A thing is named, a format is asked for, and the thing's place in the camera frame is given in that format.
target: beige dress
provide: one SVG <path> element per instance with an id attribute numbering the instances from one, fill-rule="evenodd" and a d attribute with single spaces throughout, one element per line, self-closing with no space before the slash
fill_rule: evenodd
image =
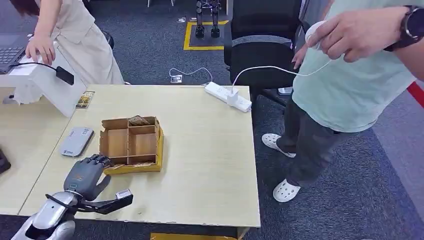
<path id="1" fill-rule="evenodd" d="M 62 0 L 51 38 L 86 84 L 124 84 L 121 71 L 94 17 L 82 0 Z"/>

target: mint green t-shirt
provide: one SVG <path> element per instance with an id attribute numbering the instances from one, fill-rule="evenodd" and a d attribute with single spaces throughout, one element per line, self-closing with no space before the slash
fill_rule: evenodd
<path id="1" fill-rule="evenodd" d="M 403 5 L 424 6 L 424 0 L 336 0 L 326 18 L 350 10 Z M 322 51 L 309 48 L 299 73 L 312 73 L 329 60 Z M 354 133 L 370 128 L 414 80 L 392 52 L 380 51 L 353 63 L 342 56 L 313 75 L 297 76 L 292 97 L 320 125 Z"/>

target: watch strap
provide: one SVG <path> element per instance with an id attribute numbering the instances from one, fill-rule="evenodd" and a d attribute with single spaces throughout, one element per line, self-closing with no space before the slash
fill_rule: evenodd
<path id="1" fill-rule="evenodd" d="M 408 12 L 405 13 L 405 16 L 402 19 L 402 22 L 400 24 L 400 40 L 393 43 L 392 45 L 386 47 L 384 50 L 388 52 L 393 52 L 396 49 L 401 49 L 408 47 L 409 45 L 415 44 L 419 42 L 423 37 L 416 37 L 413 38 L 410 35 L 407 34 L 407 20 L 409 19 L 410 15 L 414 12 L 415 9 L 419 9 L 419 6 L 416 5 L 405 5 L 404 7 L 409 8 Z"/>

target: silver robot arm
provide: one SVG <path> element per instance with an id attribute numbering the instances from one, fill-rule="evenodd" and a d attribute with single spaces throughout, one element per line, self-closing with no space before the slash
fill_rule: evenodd
<path id="1" fill-rule="evenodd" d="M 106 215 L 130 205 L 133 194 L 129 189 L 116 193 L 115 200 L 91 202 L 111 180 L 107 175 L 96 185 L 103 167 L 109 165 L 107 157 L 97 154 L 77 161 L 66 177 L 64 191 L 46 194 L 47 200 L 41 209 L 25 221 L 11 240 L 70 240 L 75 232 L 77 212 Z"/>

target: power strip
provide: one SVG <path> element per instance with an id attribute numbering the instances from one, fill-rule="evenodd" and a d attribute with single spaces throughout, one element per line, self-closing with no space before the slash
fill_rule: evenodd
<path id="1" fill-rule="evenodd" d="M 215 98 L 227 103 L 228 105 L 235 107 L 236 109 L 247 113 L 250 112 L 252 107 L 252 102 L 247 100 L 246 98 L 239 96 L 238 91 L 235 90 L 231 93 L 230 90 L 214 83 L 210 82 L 205 87 L 204 90 L 214 96 Z"/>

